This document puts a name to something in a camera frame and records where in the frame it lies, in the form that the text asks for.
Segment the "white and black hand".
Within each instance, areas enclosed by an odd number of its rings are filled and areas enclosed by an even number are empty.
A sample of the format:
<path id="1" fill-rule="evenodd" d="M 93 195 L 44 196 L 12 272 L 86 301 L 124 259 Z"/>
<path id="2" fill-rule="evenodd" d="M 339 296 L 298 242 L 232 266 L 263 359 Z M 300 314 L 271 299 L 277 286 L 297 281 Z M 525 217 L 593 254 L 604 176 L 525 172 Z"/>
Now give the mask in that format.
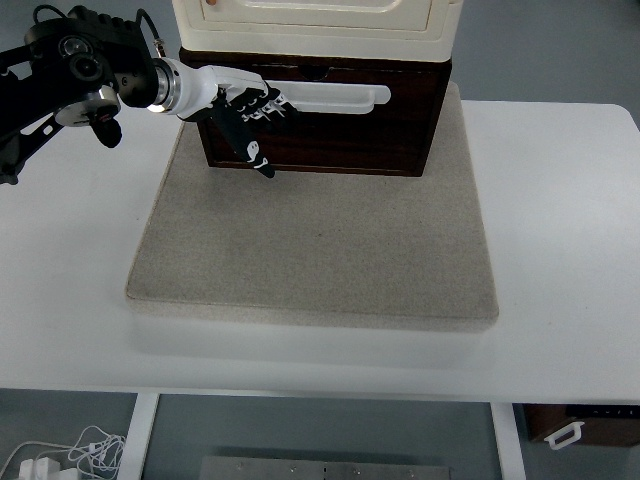
<path id="1" fill-rule="evenodd" d="M 251 124 L 279 126 L 298 114 L 279 89 L 256 73 L 230 67 L 192 68 L 169 58 L 156 59 L 154 65 L 158 92 L 150 111 L 185 122 L 212 120 L 246 165 L 267 178 L 275 176 Z"/>

